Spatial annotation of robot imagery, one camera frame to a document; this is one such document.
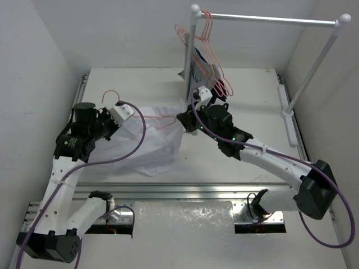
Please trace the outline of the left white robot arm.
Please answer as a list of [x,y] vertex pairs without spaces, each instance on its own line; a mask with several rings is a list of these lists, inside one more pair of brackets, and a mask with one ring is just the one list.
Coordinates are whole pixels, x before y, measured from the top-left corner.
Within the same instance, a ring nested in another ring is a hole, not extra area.
[[18,234],[20,253],[47,261],[71,263],[88,229],[114,209],[108,192],[93,191],[72,216],[68,214],[83,168],[101,139],[107,141],[134,114],[126,104],[97,109],[93,103],[75,104],[70,120],[56,138],[52,173],[35,219]]

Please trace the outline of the white shirt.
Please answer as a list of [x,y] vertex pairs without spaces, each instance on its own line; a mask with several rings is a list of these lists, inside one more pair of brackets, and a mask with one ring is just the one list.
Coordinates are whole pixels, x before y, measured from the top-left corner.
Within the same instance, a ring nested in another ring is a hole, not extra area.
[[[122,161],[87,167],[84,174],[95,177],[119,176],[126,170],[132,170],[153,177],[169,171],[169,165],[178,155],[183,136],[182,124],[176,118],[181,108],[147,106],[140,110],[145,118],[146,134],[139,149]],[[110,141],[101,139],[96,142],[89,161],[113,160],[128,154],[139,144],[142,132],[142,120],[135,113],[111,136]]]

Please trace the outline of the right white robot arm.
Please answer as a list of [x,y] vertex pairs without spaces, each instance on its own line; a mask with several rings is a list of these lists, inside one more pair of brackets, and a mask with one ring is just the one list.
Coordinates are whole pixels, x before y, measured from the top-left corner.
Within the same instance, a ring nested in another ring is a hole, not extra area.
[[176,118],[187,132],[199,130],[216,140],[225,156],[262,168],[289,185],[285,191],[260,190],[247,205],[251,219],[263,219],[276,211],[299,211],[321,220],[337,195],[332,187],[336,181],[328,163],[286,158],[281,152],[266,149],[252,134],[233,124],[228,104],[202,106],[199,110],[188,107]]

